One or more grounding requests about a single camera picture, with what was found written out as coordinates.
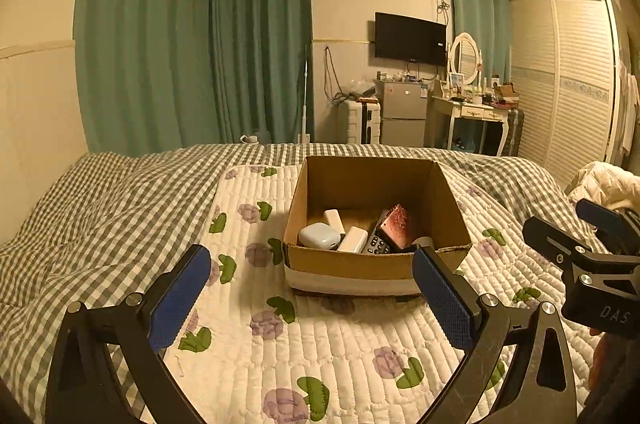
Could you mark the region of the right hand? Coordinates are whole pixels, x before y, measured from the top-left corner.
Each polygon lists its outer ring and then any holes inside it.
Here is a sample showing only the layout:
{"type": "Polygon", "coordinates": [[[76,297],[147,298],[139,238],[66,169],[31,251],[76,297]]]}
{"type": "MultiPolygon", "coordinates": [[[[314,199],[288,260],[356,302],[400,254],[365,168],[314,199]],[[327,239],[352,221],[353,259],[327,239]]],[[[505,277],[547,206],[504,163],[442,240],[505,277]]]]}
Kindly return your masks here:
{"type": "Polygon", "coordinates": [[[591,336],[599,336],[600,340],[596,349],[593,352],[592,366],[588,378],[588,389],[593,392],[599,384],[602,371],[608,356],[608,351],[611,348],[611,337],[605,332],[597,329],[590,328],[589,334],[591,336]]]}

